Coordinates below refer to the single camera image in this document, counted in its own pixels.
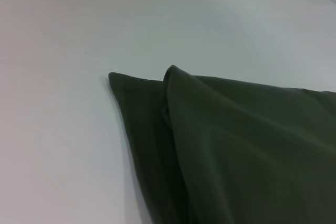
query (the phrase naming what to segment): olive green cloth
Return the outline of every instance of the olive green cloth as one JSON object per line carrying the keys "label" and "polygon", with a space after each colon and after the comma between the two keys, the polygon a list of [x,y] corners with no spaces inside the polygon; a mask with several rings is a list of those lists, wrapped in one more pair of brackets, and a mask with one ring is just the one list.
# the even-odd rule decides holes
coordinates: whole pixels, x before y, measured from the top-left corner
{"label": "olive green cloth", "polygon": [[109,79],[155,224],[336,223],[336,93]]}

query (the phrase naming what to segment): dark green fabric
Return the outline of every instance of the dark green fabric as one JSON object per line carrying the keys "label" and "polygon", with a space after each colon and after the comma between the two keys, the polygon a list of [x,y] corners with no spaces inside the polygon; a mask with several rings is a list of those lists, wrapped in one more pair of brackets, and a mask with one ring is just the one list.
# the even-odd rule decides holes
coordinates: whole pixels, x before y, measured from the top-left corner
{"label": "dark green fabric", "polygon": [[336,223],[336,94],[109,74],[155,224]]}

